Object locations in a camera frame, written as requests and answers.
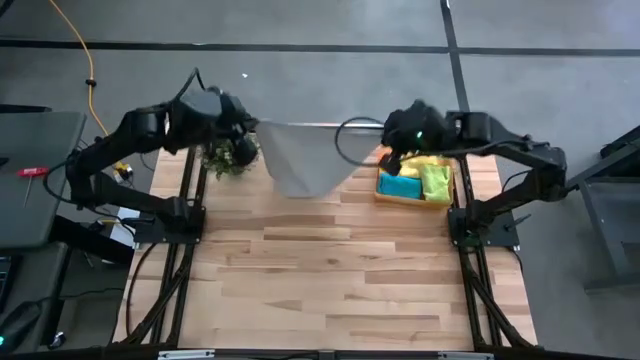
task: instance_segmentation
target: light wood surface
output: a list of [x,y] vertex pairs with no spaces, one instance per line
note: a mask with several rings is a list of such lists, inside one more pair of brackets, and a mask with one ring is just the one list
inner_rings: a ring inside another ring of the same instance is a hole
[[[177,195],[185,155],[159,156],[151,193]],[[470,157],[469,166],[477,198],[500,191],[492,157]],[[375,202],[375,169],[357,169],[325,198],[305,200],[275,193],[261,161],[237,179],[209,178],[180,347],[472,349],[446,210]],[[157,246],[142,266],[132,326],[158,295],[166,251]],[[498,304],[535,343],[516,259],[490,248],[487,260]],[[124,304],[115,340],[124,337]]]

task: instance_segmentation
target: yellow cable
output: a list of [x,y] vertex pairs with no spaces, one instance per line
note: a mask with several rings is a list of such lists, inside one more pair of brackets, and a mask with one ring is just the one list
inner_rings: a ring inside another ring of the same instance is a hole
[[[104,125],[102,124],[102,121],[100,121],[100,117],[98,117],[98,114],[96,114],[96,111],[93,108],[93,87],[95,85],[95,79],[93,78],[93,74],[94,74],[93,58],[91,57],[91,53],[87,48],[87,44],[84,43],[84,39],[82,39],[82,36],[80,35],[76,27],[73,26],[73,23],[71,22],[71,20],[69,20],[69,18],[64,14],[62,9],[60,9],[60,7],[56,4],[56,2],[54,0],[49,0],[49,2],[56,9],[60,17],[62,17],[62,19],[64,19],[64,21],[67,23],[67,25],[69,25],[69,28],[71,29],[71,31],[73,31],[73,33],[76,34],[76,38],[78,38],[80,45],[82,45],[82,48],[84,49],[84,53],[87,55],[87,59],[89,60],[89,82],[94,83],[94,84],[87,84],[89,85],[89,112],[91,112],[91,116],[93,116],[93,118],[96,120],[96,122],[98,123],[98,125],[100,126],[104,134],[109,135],[107,128],[104,127]],[[124,165],[122,162],[118,161],[116,163],[116,169],[126,171],[127,165]]]

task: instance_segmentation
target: small plant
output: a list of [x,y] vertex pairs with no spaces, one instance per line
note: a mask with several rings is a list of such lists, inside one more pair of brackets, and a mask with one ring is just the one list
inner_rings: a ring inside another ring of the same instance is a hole
[[[258,148],[258,143],[255,141],[254,134],[249,134],[246,140],[253,142],[256,145],[256,148]],[[229,140],[218,141],[215,144],[209,145],[209,148],[203,150],[202,164],[208,171],[215,172],[216,179],[218,180],[220,180],[224,174],[232,176],[241,175],[245,171],[250,170],[252,164],[254,164],[260,157],[260,152],[258,151],[258,155],[256,155],[251,164],[247,166],[237,165],[233,160],[233,147]]]

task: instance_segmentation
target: concrete floor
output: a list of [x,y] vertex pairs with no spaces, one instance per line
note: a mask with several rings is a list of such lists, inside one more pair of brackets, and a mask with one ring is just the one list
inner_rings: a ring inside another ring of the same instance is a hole
[[[449,0],[458,46],[640,49],[634,0]],[[447,46],[439,0],[59,0],[87,39],[220,44]],[[47,2],[17,1],[0,37],[72,40]],[[93,51],[98,113],[122,114],[170,98],[194,66],[206,83],[238,95],[249,111],[285,121],[385,118],[423,98],[459,107],[448,54]],[[600,147],[638,125],[640,57],[461,55],[469,105],[510,130],[565,149],[569,175]],[[0,49],[0,102],[87,111],[86,59],[77,50]],[[91,121],[83,138],[99,135]],[[153,164],[155,156],[147,156]],[[151,172],[133,157],[135,185]],[[521,168],[499,161],[503,179]],[[76,217],[71,208],[61,212]],[[579,194],[533,203],[516,215],[540,344],[554,350],[640,357],[640,292],[586,295],[609,270]],[[96,345],[86,340],[84,346]]]

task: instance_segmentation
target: metal bracket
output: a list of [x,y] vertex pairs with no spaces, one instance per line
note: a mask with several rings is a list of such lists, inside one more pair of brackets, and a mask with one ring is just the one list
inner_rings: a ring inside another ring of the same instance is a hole
[[441,360],[493,360],[493,354],[441,351],[438,353],[438,359],[441,359]]
[[504,213],[496,217],[489,228],[477,236],[469,236],[465,229],[466,209],[449,209],[449,232],[454,246],[473,247],[480,244],[484,246],[510,247],[520,245],[520,239],[516,232],[516,222],[513,215]]
[[213,359],[215,357],[215,349],[210,350],[173,350],[160,351],[158,360],[200,360]]
[[197,244],[204,228],[206,216],[204,207],[192,209],[189,222],[192,224],[186,232],[167,232],[160,221],[136,226],[134,241],[139,244]]

